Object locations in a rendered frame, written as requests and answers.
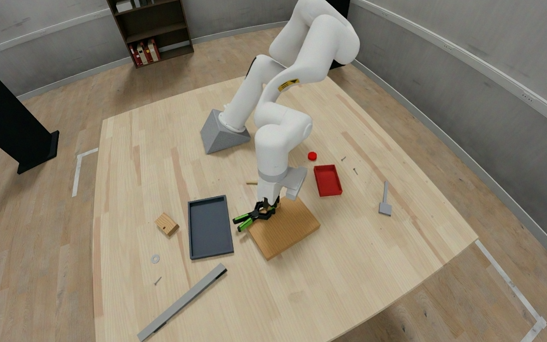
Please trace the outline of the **flat wooden board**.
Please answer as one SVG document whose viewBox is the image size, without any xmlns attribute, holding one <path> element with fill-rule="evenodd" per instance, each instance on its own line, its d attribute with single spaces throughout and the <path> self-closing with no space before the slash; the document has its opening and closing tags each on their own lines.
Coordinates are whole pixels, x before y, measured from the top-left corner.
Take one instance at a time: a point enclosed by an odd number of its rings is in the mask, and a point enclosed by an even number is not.
<svg viewBox="0 0 547 342">
<path fill-rule="evenodd" d="M 256 219 L 246 227 L 267 261 L 321 227 L 298 196 L 295 201 L 284 196 L 280 203 L 269 219 Z"/>
</svg>

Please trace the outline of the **red shallow tray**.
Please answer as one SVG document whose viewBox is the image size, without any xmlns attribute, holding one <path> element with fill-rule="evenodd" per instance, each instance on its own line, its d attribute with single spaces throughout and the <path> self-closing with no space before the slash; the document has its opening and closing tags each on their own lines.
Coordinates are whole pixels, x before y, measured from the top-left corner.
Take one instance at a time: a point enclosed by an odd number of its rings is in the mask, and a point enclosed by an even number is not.
<svg viewBox="0 0 547 342">
<path fill-rule="evenodd" d="M 342 194 L 343 190 L 334 164 L 315 165 L 313 172 L 315 174 L 320 197 Z"/>
</svg>

